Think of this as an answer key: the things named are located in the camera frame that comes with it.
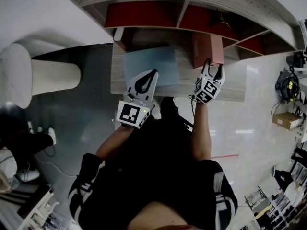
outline light blue sheet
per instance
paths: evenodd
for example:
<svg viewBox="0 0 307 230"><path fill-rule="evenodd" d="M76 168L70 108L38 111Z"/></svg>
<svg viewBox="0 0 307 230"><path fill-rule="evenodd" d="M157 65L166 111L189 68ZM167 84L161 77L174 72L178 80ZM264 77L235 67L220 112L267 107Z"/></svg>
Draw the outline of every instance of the light blue sheet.
<svg viewBox="0 0 307 230"><path fill-rule="evenodd" d="M150 48L123 54L126 86L143 71L157 69L157 86L179 84L175 50L173 47Z"/></svg>

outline cardboard box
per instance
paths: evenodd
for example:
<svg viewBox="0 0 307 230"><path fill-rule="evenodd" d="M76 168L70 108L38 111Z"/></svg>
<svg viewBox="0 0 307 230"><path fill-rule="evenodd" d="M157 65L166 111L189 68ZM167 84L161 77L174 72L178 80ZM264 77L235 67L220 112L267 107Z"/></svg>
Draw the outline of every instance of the cardboard box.
<svg viewBox="0 0 307 230"><path fill-rule="evenodd" d="M194 68L202 68L207 58L211 59L211 65L224 64L222 37L206 34L193 33Z"/></svg>
<svg viewBox="0 0 307 230"><path fill-rule="evenodd" d="M295 129L302 125L304 118L293 113L274 114L272 123L284 127L287 130Z"/></svg>

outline glossy floor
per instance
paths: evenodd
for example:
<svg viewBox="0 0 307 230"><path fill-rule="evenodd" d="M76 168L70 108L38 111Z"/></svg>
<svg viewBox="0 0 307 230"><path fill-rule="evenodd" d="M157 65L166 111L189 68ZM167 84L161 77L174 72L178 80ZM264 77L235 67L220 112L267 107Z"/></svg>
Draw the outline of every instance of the glossy floor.
<svg viewBox="0 0 307 230"><path fill-rule="evenodd" d="M77 174L83 154L94 153L114 130L112 118L118 97L109 92L111 52L111 46L97 46L39 58L75 63L83 71L82 82L76 89L35 96L27 109L34 127L52 126L57 133L56 156L49 158L41 152L39 158L56 163L68 174ZM209 104L212 155L238 155L216 159L239 200L232 230L252 219L244 195L270 176L273 165L287 169L294 150L293 134L272 124L271 116L271 108L277 102L274 86L286 66L285 57L286 54L279 54L242 61L248 70L245 102ZM193 122L190 100L176 98L175 103L180 114ZM56 211L70 218L66 199L73 179L58 173L51 165L43 164L41 168L61 202Z"/></svg>

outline white tiled floor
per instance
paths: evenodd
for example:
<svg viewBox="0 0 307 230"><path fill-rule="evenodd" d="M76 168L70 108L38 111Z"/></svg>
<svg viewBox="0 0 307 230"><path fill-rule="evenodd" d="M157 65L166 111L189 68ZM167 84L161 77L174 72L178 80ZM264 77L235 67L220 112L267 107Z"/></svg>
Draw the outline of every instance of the white tiled floor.
<svg viewBox="0 0 307 230"><path fill-rule="evenodd" d="M238 154L238 158L217 159L223 167L239 201L232 230L252 220L244 196L268 178L273 165L288 169L295 148L293 133L272 124L271 108L278 102L274 89L279 72L286 67L286 54L241 61L247 65L247 89L244 103L209 103L209 127L212 131L212 156ZM176 98L180 114L193 122L191 101ZM280 106L276 113L285 110Z"/></svg>

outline desk surface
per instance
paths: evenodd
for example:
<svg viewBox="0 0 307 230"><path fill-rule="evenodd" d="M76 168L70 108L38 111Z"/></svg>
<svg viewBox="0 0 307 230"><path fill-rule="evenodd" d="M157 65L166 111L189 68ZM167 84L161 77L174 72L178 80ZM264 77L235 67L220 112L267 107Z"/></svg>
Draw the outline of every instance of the desk surface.
<svg viewBox="0 0 307 230"><path fill-rule="evenodd" d="M156 96L187 97L193 94L196 78L201 69L192 66L192 32L181 30L157 30L137 29L131 51L159 46L173 46L175 49L176 63L178 67L179 84L160 86L155 90ZM113 44L112 69L111 69L111 93L123 94L126 91L125 74L122 66L123 51L116 43ZM246 65L234 61L235 52L224 51L224 67L226 80L216 100L243 102L246 89ZM217 68L211 68L211 74Z"/></svg>

